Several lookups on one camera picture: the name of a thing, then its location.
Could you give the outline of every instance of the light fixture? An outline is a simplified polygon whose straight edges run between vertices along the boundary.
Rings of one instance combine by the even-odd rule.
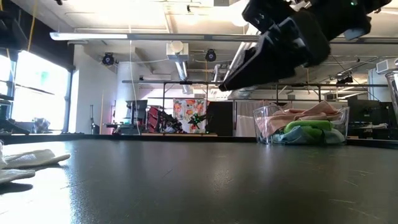
[[[186,22],[187,22],[188,25],[193,26],[193,25],[195,25],[195,24],[198,23],[198,21],[199,21],[199,15],[198,15],[197,13],[191,12],[191,13],[189,13],[188,15],[189,15],[189,18],[187,18],[187,20],[186,20]]]
[[[113,57],[113,53],[111,52],[106,52],[105,56],[102,59],[102,64],[106,66],[111,66],[115,63],[115,59]]]
[[[214,62],[216,60],[217,56],[216,56],[216,52],[214,51],[214,49],[208,49],[205,59],[208,62]]]
[[[51,32],[53,40],[127,39],[127,34],[79,34]]]
[[[248,2],[248,0],[240,0],[229,6],[228,11],[232,24],[238,27],[244,27],[248,24],[248,22],[245,21],[242,16],[242,12]]]
[[[55,0],[59,6],[62,6],[62,0]]]

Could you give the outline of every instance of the ceiling light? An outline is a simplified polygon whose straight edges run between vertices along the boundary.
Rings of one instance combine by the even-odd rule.
[[[238,27],[243,27],[248,24],[247,21],[245,21],[242,17],[242,12],[246,5],[248,4],[248,0],[240,0],[232,5],[229,6],[228,11],[229,11],[229,16],[231,18],[231,22],[238,26]]]
[[[193,26],[195,24],[197,24],[199,22],[199,15],[197,13],[193,13],[193,14],[188,14],[188,18],[186,20],[187,24]]]
[[[242,15],[233,17],[231,22],[238,27],[244,27],[248,24],[248,22],[243,19]]]
[[[127,34],[79,34],[51,32],[53,40],[127,39]]]

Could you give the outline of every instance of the air vent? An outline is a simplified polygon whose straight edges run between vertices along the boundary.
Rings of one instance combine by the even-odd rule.
[[[188,44],[181,41],[167,43],[166,55],[170,60],[187,61],[189,57]]]
[[[388,70],[388,61],[382,61],[376,64],[376,71],[377,73],[381,73]]]
[[[387,59],[376,64],[378,74],[387,74],[398,69],[398,58]]]

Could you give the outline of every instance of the window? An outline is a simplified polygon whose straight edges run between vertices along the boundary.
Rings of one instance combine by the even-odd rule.
[[[45,118],[51,123],[49,129],[62,130],[69,76],[52,62],[26,51],[19,53],[12,118],[23,122]]]

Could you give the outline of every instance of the green cloth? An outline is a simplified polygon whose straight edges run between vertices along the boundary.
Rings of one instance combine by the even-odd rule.
[[[311,126],[302,126],[303,131],[305,131],[309,136],[314,139],[319,139],[322,136],[322,130],[318,128],[313,128]]]
[[[301,126],[303,128],[306,126],[309,126],[312,129],[321,129],[321,130],[326,130],[326,131],[331,131],[331,129],[333,128],[333,124],[330,123],[330,121],[292,121],[289,124],[287,124],[287,126],[285,127],[285,130],[284,130],[284,133],[285,134],[289,133],[296,126]]]

